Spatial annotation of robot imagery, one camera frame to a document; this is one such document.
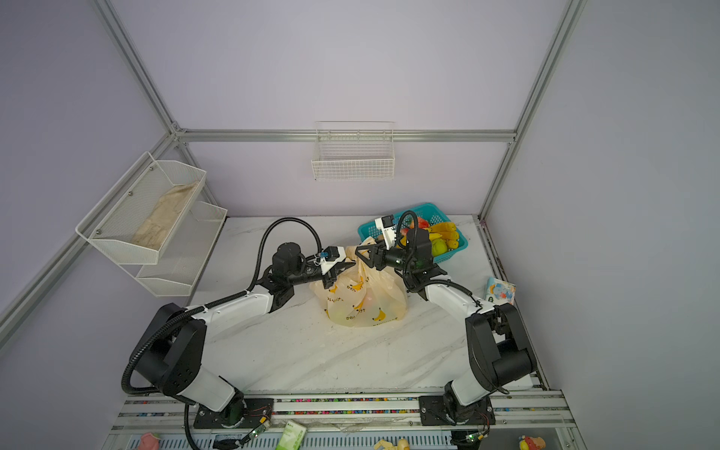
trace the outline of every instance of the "robotic arm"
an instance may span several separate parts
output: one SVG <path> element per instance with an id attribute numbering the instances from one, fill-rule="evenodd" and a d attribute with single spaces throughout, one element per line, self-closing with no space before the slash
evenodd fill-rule
<path id="1" fill-rule="evenodd" d="M 408 211 L 401 216 L 398 230 L 408 215 L 417 223 L 414 212 Z M 309 227 L 320 248 L 315 231 L 298 219 L 292 220 Z M 536 370 L 536 360 L 517 310 L 508 303 L 486 302 L 450 280 L 433 262 L 427 230 L 412 229 L 408 244 L 398 248 L 395 241 L 399 233 L 393 217 L 381 217 L 376 224 L 384 242 L 357 247 L 356 255 L 371 268 L 394 268 L 409 292 L 417 292 L 465 324 L 470 369 L 446 385 L 439 416 L 450 424 L 471 423 L 468 420 L 477 412 L 478 403 L 488 402 L 491 392 L 504 391 L 503 384 Z M 274 225 L 261 241 L 260 255 Z M 219 425 L 237 426 L 248 416 L 243 393 L 201 364 L 208 327 L 222 329 L 273 312 L 287 303 L 297 284 L 322 280 L 323 286 L 329 288 L 340 273 L 354 265 L 345 259 L 343 248 L 331 246 L 305 257 L 296 243 L 284 243 L 260 279 L 256 269 L 248 291 L 200 307 L 184 309 L 174 303 L 161 307 L 135 347 L 123 376 L 123 390 L 129 394 L 162 392 L 188 404 L 198 402 L 217 413 Z M 505 340 L 496 344 L 493 331 L 505 335 Z M 133 370 L 153 388 L 130 386 Z"/>

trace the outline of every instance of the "yellow plastic bag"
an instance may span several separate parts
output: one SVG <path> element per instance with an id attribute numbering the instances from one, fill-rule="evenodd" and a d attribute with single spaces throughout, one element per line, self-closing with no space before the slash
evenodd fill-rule
<path id="1" fill-rule="evenodd" d="M 362 245 L 374 244 L 367 238 Z M 322 282 L 310 283 L 310 289 L 325 303 L 328 317 L 346 327 L 371 327 L 395 319 L 402 319 L 408 311 L 408 296 L 402 279 L 390 268 L 370 269 L 355 256 L 355 247 L 345 253 L 355 266 L 338 276 L 330 289 Z"/>

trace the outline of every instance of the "white marble table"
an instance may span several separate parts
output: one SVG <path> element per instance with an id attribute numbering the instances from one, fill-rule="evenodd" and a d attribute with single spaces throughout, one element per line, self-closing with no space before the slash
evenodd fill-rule
<path id="1" fill-rule="evenodd" d="M 245 289 L 252 278 L 262 234 L 275 217 L 232 217 L 225 223 L 192 303 Z M 374 217 L 304 217 L 323 247 L 359 244 L 357 227 Z M 440 266 L 453 279 L 482 293 L 492 276 L 473 217 L 451 216 L 468 248 Z M 283 242 L 315 252 L 310 232 L 283 223 L 270 234 L 263 269 Z M 402 320 L 370 328 L 332 323 L 307 286 L 296 286 L 282 309 L 209 336 L 202 363 L 249 393 L 438 391 L 469 368 L 464 326 L 440 307 L 410 294 Z M 527 389 L 529 377 L 519 380 Z"/>

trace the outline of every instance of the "black mounting plate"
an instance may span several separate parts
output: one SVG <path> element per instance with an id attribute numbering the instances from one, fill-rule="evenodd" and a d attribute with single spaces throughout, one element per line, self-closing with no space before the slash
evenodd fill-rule
<path id="1" fill-rule="evenodd" d="M 248 414 L 243 417 L 240 423 L 234 428 L 255 428 L 260 425 L 260 419 L 263 417 L 263 411 L 265 415 L 271 417 L 272 407 L 275 400 L 272 398 L 245 398 L 245 404 L 248 406 Z M 206 429 L 218 429 L 224 428 L 218 423 L 217 413 L 213 410 L 207 409 L 205 406 L 200 405 L 195 415 L 195 422 L 193 428 L 196 430 Z"/>
<path id="2" fill-rule="evenodd" d="M 443 401 L 442 395 L 424 395 L 419 399 L 420 403 L 420 423 L 425 426 L 431 425 L 450 425 L 450 420 L 446 419 L 447 409 L 445 408 L 445 402 Z M 495 425 L 495 413 L 492 410 L 490 404 L 490 398 L 485 397 L 477 401 L 477 407 L 482 414 L 487 416 L 490 425 Z M 485 418 L 479 413 L 472 415 L 470 419 L 463 423 L 458 423 L 457 426 L 464 425 L 483 425 L 485 424 Z"/>

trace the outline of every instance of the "teal plastic basket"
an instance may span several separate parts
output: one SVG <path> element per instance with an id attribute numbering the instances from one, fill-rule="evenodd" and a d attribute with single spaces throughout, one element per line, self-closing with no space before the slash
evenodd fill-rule
<path id="1" fill-rule="evenodd" d="M 418 217 L 427 220 L 430 225 L 435 225 L 440 222 L 451 222 L 450 219 L 437 206 L 432 203 L 425 203 L 414 208 L 406 208 L 404 210 L 396 212 L 393 215 L 393 223 L 397 224 L 397 220 L 400 219 L 400 216 L 407 210 L 415 211 L 415 214 L 417 214 Z M 449 252 L 440 256 L 436 256 L 433 259 L 436 264 L 449 260 L 455 253 L 459 252 L 460 250 L 464 250 L 467 247 L 467 239 L 465 239 L 465 236 L 463 236 L 462 231 L 458 229 L 457 233 L 460 235 L 457 240 L 457 243 L 459 244 L 458 248 L 456 248 L 455 250 L 450 250 Z M 360 227 L 358 228 L 358 234 L 360 235 L 360 241 L 362 242 L 363 240 L 366 240 L 369 236 L 377 239 L 377 237 L 380 236 L 382 232 L 375 227 L 375 221 L 373 221 L 360 225 Z"/>

